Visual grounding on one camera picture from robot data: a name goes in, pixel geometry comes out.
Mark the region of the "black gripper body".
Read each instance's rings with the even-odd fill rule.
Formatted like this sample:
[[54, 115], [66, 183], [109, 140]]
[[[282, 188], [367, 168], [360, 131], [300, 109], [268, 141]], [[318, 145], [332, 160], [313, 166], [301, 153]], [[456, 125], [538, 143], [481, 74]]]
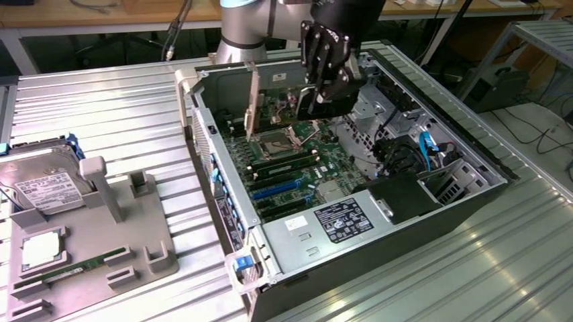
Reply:
[[363, 36], [379, 21], [385, 3], [385, 0], [313, 1], [312, 17], [316, 24], [349, 36], [352, 48], [360, 50]]

